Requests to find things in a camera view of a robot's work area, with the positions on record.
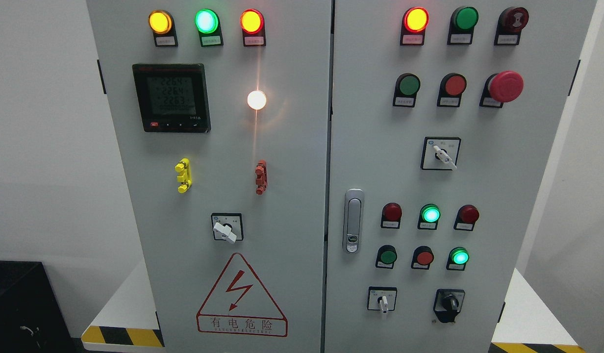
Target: digital power meter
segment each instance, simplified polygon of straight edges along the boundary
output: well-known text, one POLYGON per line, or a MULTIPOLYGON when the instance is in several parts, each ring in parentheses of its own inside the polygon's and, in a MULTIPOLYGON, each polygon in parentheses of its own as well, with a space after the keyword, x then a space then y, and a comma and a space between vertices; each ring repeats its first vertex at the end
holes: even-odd
POLYGON ((145 132, 208 132, 204 65, 132 65, 145 132))

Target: white switch knob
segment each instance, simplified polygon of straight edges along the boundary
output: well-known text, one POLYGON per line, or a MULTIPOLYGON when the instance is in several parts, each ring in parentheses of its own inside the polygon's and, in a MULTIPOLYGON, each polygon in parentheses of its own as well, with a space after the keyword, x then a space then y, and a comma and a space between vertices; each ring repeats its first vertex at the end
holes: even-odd
POLYGON ((383 314, 386 314, 389 311, 389 302, 387 301, 387 296, 383 295, 378 298, 378 307, 382 311, 383 314))
POLYGON ((452 170, 457 170, 457 166, 454 164, 453 159, 446 153, 446 151, 439 148, 439 146, 435 145, 432 147, 435 150, 435 155, 442 161, 445 165, 452 168, 452 170))
POLYGON ((217 222, 213 227, 213 231, 215 232, 215 234, 226 239, 228 243, 234 244, 235 241, 237 241, 237 234, 234 234, 232 232, 232 228, 230 228, 229 226, 224 226, 223 224, 217 222))

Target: yellow black hazard stripe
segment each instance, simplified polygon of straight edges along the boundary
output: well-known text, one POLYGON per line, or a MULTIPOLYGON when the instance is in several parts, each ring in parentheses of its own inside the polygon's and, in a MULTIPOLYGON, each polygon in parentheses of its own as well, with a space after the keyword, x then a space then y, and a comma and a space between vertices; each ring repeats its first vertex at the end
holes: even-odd
MULTIPOLYGON (((164 347, 160 330, 145 328, 123 328, 89 326, 82 341, 124 346, 164 347)), ((586 353, 579 346, 562 344, 492 343, 488 353, 586 353)))
POLYGON ((89 326, 82 335, 82 342, 143 347, 165 346, 160 330, 106 326, 89 326))
POLYGON ((564 344, 492 343, 489 353, 585 353, 579 346, 564 344))

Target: red triangle warning sign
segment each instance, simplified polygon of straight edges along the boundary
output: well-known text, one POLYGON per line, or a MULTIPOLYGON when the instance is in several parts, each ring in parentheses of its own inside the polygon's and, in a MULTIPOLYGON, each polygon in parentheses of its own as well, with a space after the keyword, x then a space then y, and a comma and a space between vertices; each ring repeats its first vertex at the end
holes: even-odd
POLYGON ((197 312, 200 332, 286 337, 287 318, 245 257, 235 252, 197 312))

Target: green push button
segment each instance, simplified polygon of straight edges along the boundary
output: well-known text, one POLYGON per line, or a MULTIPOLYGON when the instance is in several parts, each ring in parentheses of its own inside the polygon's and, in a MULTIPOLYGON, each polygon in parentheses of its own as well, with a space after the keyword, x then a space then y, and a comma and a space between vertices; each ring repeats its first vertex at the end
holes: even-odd
POLYGON ((383 264, 392 264, 396 262, 398 255, 393 251, 385 251, 380 255, 380 261, 383 264))
POLYGON ((405 76, 402 81, 400 81, 400 92, 405 96, 413 96, 418 93, 420 86, 419 79, 414 75, 405 76))
POLYGON ((453 24, 461 31, 469 31, 478 22, 478 11, 474 7, 459 7, 454 11, 453 24))

